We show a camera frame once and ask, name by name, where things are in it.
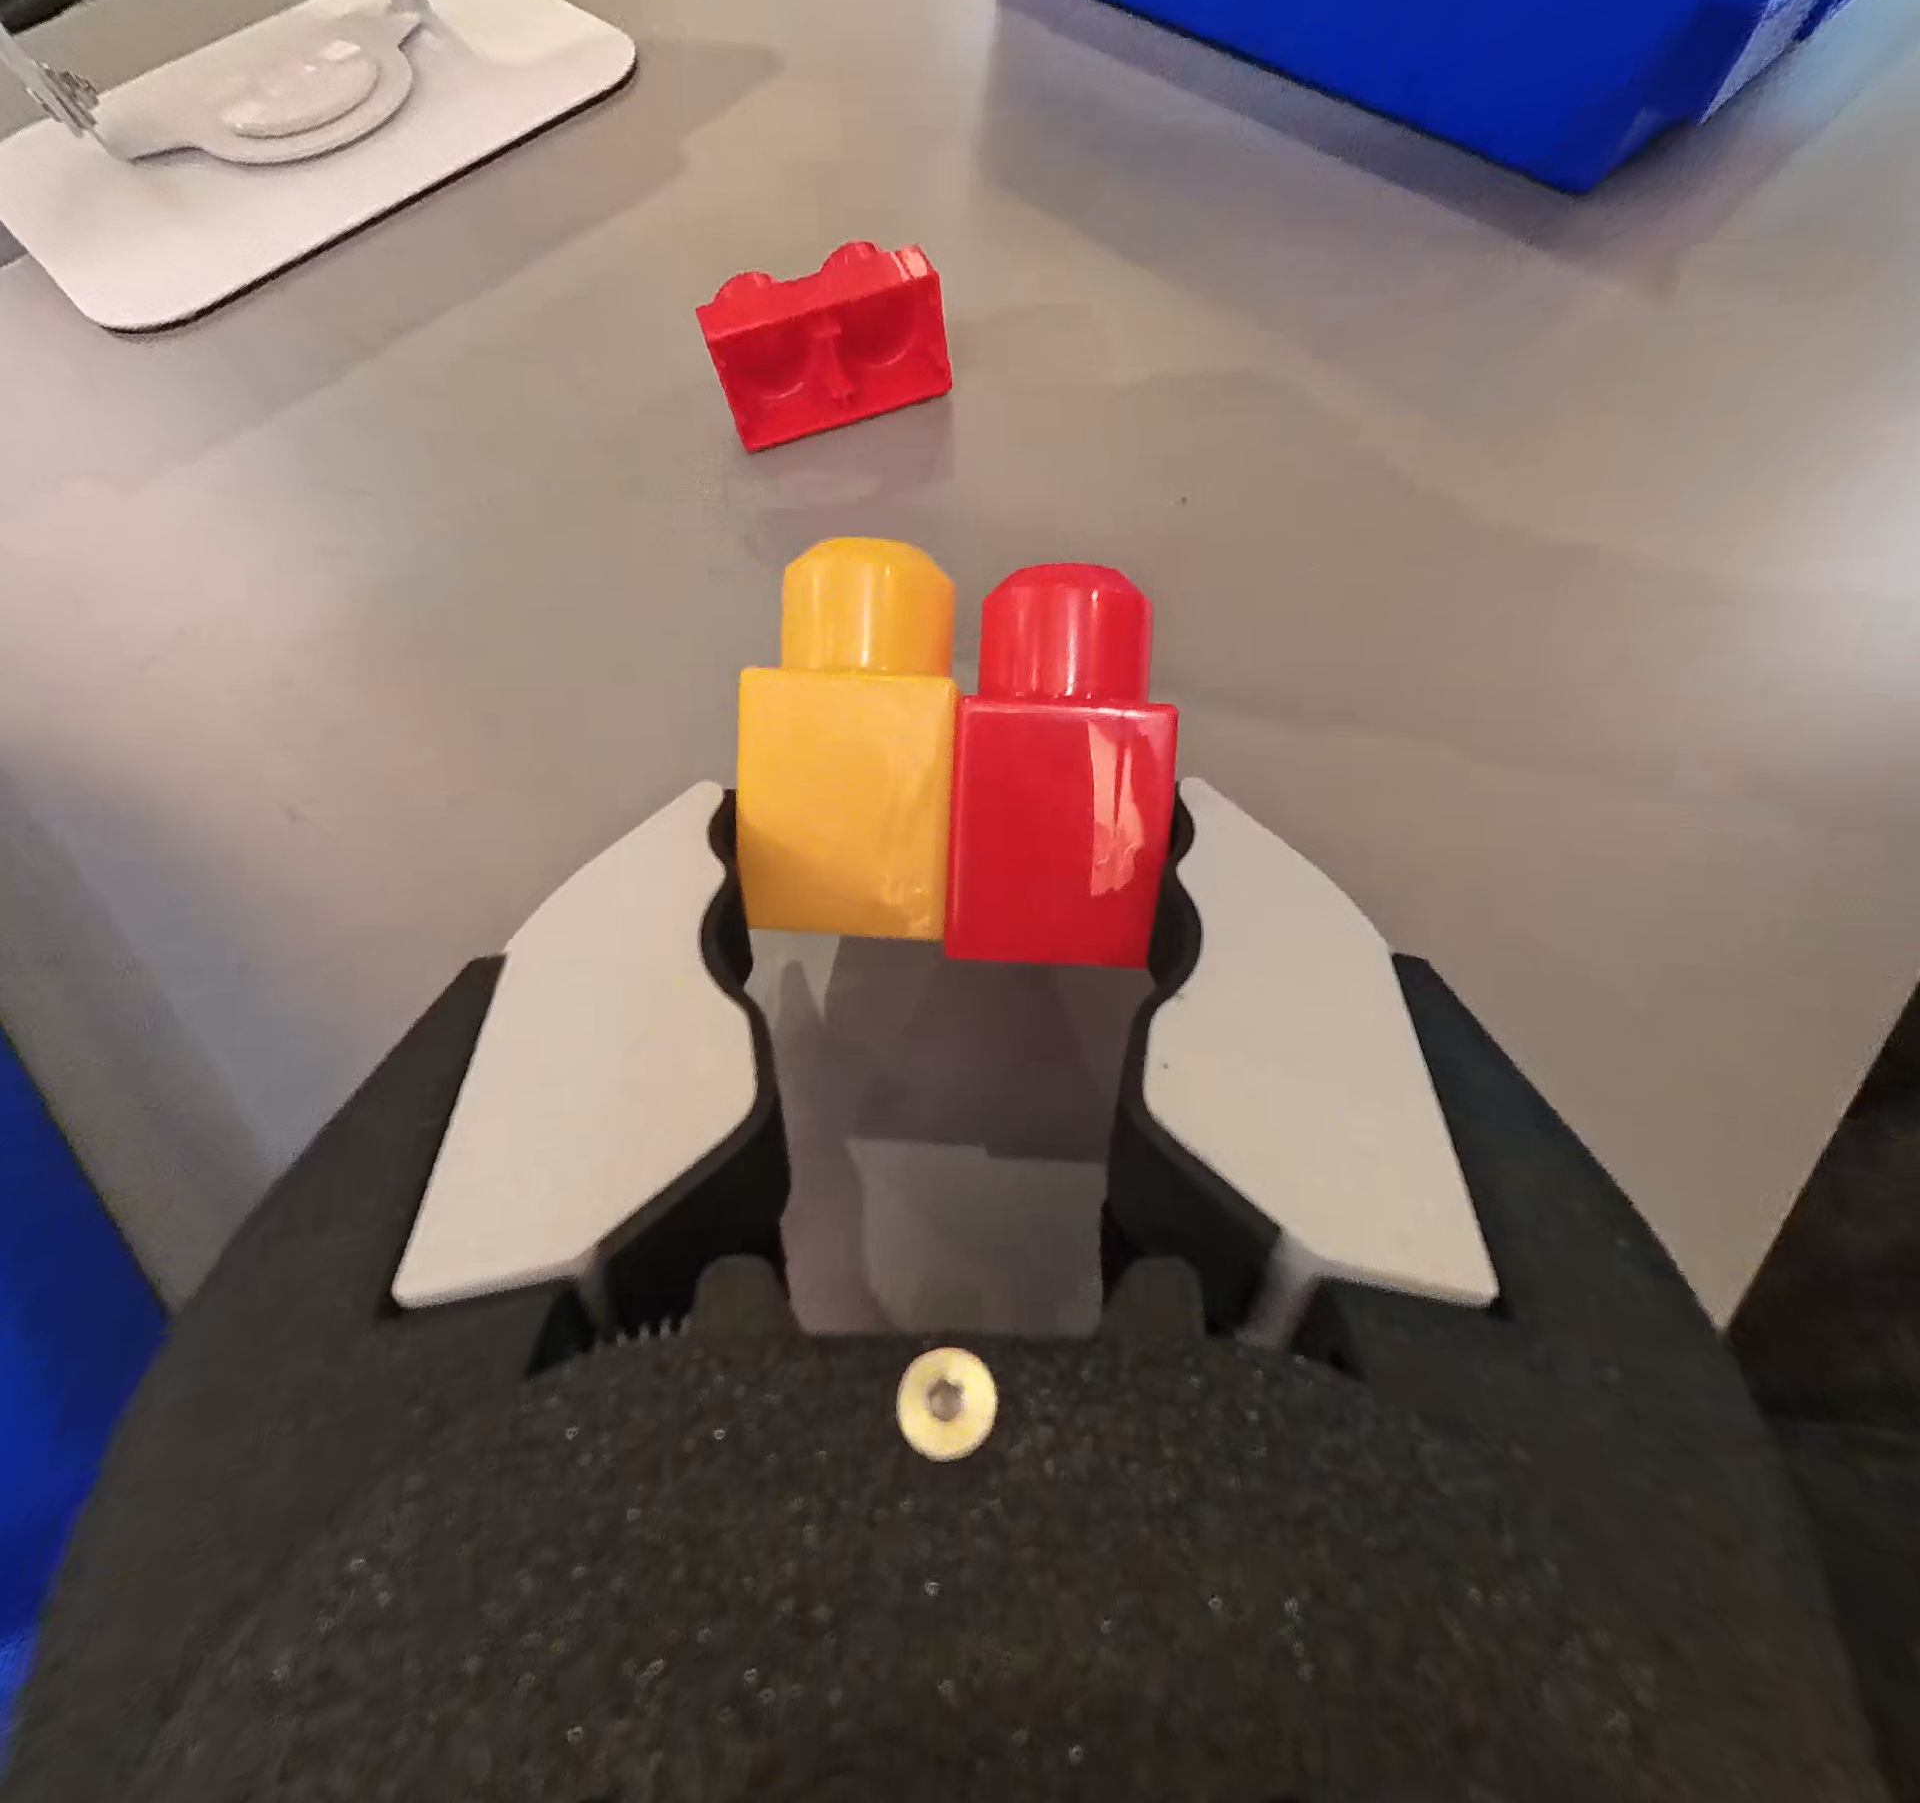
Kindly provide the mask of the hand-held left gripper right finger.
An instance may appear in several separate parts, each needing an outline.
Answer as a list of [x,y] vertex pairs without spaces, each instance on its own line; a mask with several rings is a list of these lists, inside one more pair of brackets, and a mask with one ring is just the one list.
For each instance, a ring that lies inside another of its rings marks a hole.
[[1212,1336],[1283,1345],[1326,1288],[1501,1298],[1403,973],[1315,863],[1177,783],[1110,1137],[1110,1298],[1183,1268]]

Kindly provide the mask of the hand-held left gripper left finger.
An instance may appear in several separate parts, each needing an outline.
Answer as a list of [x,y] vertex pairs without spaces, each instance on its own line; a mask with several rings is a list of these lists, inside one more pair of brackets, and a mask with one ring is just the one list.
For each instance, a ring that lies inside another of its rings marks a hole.
[[787,1145],[735,863],[735,801],[701,781],[518,927],[393,1300],[570,1288],[687,1312],[707,1270],[785,1282]]

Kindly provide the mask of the red single-stud toy block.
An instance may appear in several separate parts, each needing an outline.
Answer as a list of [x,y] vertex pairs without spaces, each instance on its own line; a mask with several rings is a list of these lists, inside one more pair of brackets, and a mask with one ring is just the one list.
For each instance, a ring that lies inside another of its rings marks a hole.
[[1021,568],[985,596],[954,724],[947,959],[1147,966],[1177,746],[1150,640],[1115,568]]

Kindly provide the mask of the yellow single-stud toy block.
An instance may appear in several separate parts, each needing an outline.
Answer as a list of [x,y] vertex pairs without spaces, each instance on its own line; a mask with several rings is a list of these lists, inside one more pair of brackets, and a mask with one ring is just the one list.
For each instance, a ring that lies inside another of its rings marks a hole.
[[943,937],[954,614],[952,580],[910,542],[833,538],[785,569],[780,663],[738,693],[750,927]]

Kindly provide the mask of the red two-stud toy block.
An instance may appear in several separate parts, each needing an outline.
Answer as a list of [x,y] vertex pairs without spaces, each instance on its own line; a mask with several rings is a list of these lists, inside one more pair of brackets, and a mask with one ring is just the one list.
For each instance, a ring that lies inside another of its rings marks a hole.
[[911,244],[843,244],[789,280],[735,275],[696,323],[747,454],[952,394],[941,278]]

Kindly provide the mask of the grey desk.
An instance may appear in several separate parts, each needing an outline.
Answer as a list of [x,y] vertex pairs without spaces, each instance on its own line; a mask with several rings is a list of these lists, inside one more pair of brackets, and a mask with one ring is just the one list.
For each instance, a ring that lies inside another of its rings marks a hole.
[[[964,661],[1131,573],[1730,1321],[1915,983],[1915,0],[1584,200],[1088,0],[567,3],[628,88],[203,323],[3,267],[3,1026],[161,1297],[860,534]],[[696,310],[856,242],[952,394],[743,451]]]

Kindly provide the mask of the white stand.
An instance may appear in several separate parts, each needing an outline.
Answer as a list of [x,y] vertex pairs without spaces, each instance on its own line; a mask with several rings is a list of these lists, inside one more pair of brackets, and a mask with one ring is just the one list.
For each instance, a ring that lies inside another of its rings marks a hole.
[[635,41],[562,0],[298,0],[115,88],[3,62],[7,236],[90,323],[193,323],[623,86]]

